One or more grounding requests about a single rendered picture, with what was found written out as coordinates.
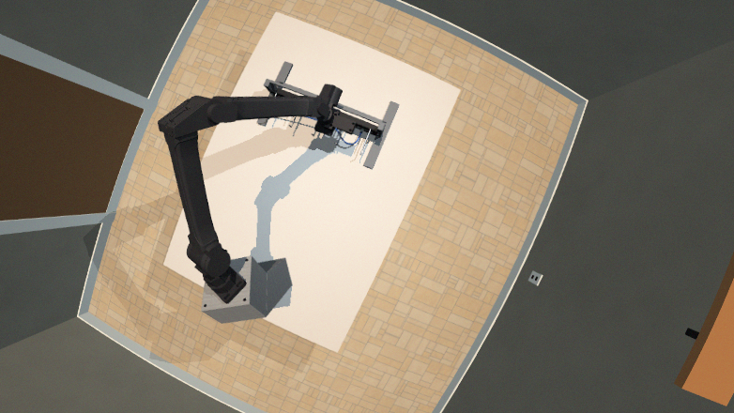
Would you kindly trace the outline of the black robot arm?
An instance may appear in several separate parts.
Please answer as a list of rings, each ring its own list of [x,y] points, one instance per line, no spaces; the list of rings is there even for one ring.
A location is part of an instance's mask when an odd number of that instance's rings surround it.
[[[211,99],[193,96],[158,121],[170,151],[190,231],[187,256],[203,274],[207,285],[226,304],[246,286],[246,282],[230,267],[231,256],[222,248],[213,226],[198,151],[198,130],[238,120],[310,116],[316,117],[321,124],[328,124],[322,125],[325,130],[337,128],[352,135],[357,123],[331,109],[337,107],[342,93],[341,88],[324,84],[316,98],[214,96]]]

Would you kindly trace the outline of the grey patch panel rack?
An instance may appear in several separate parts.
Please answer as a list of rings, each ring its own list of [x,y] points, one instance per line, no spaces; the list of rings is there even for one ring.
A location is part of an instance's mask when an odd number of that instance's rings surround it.
[[[286,84],[285,83],[285,81],[287,79],[287,76],[288,76],[288,74],[289,74],[289,72],[290,72],[290,70],[291,70],[292,67],[293,67],[293,64],[292,63],[289,63],[289,62],[284,61],[283,62],[283,66],[282,66],[282,68],[281,68],[281,70],[280,70],[280,72],[279,72],[279,74],[278,74],[278,76],[276,78],[276,81],[272,81],[270,79],[266,79],[265,80],[264,87],[270,92],[268,96],[269,97],[272,97],[272,95],[275,95],[275,97],[289,97],[289,96],[290,97],[294,97],[294,96],[298,96],[298,95],[293,94],[291,92],[282,90],[282,88],[285,88],[285,89],[294,91],[294,92],[299,93],[299,94],[304,95],[304,96],[309,96],[309,97],[311,96],[311,97],[315,97],[316,98],[316,94],[314,94],[312,92],[309,92],[309,91],[303,90],[301,88],[292,86],[291,84]],[[293,87],[295,87],[295,88],[293,88]],[[384,141],[385,141],[385,139],[387,137],[387,134],[388,134],[389,129],[390,129],[390,126],[391,126],[391,123],[392,123],[392,121],[393,121],[393,119],[394,119],[394,117],[396,115],[396,112],[397,112],[397,110],[399,108],[399,105],[400,104],[398,104],[396,102],[390,101],[390,105],[389,105],[389,107],[388,107],[388,109],[387,109],[387,111],[386,111],[386,113],[384,115],[384,118],[383,118],[383,120],[381,120],[381,119],[376,118],[376,117],[371,116],[371,115],[368,115],[367,116],[367,114],[365,114],[365,113],[363,113],[361,111],[358,111],[358,110],[353,109],[351,107],[345,106],[345,105],[343,105],[343,104],[341,104],[341,103],[338,102],[338,105],[337,105],[336,108],[341,109],[341,110],[344,110],[346,112],[349,112],[350,114],[357,115],[359,117],[362,117],[364,119],[367,119],[367,120],[372,121],[372,122],[374,122],[374,123],[376,123],[376,124],[379,125],[379,126],[376,126],[374,124],[371,124],[369,122],[366,122],[364,120],[361,120],[359,118],[356,118],[356,117],[354,117],[352,115],[348,115],[348,114],[343,113],[343,112],[340,113],[340,116],[346,117],[346,118],[348,118],[348,119],[350,119],[352,121],[355,121],[357,123],[356,128],[360,130],[360,134],[359,135],[361,135],[364,131],[368,132],[368,135],[367,135],[367,137],[365,139],[365,142],[363,144],[363,148],[366,145],[366,142],[367,142],[367,140],[369,138],[369,135],[372,134],[372,135],[375,136],[375,139],[374,139],[374,142],[372,144],[372,147],[371,147],[371,149],[369,151],[369,154],[368,154],[368,156],[366,158],[366,161],[364,162],[364,166],[369,167],[371,169],[374,168],[375,162],[376,162],[377,157],[379,155],[379,152],[380,152],[380,150],[382,148],[382,145],[384,144]],[[386,126],[385,126],[385,124],[386,124]],[[383,130],[383,133],[382,133],[382,130]],[[359,153],[360,155],[361,155],[361,153],[363,151],[363,148],[362,148],[361,152]]]

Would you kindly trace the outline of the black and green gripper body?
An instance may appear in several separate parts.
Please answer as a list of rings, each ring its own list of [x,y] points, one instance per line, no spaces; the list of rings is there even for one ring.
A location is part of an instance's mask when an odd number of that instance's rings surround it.
[[[341,112],[340,110],[338,110],[338,109],[336,109],[336,108],[331,108],[331,109],[333,109],[333,110],[335,110],[335,111],[338,111],[339,113]],[[321,133],[324,133],[324,134],[326,134],[327,136],[331,136],[331,135],[333,134],[333,132],[332,132],[332,131],[330,131],[330,130],[325,130],[325,129],[323,128],[323,126],[322,126],[322,125],[328,125],[328,124],[321,124],[321,123],[319,123],[319,122],[318,122],[318,120],[317,120],[317,122],[316,122],[316,125],[315,125],[315,127],[314,127],[314,130],[315,130],[315,131],[318,131],[318,132],[321,132]]]

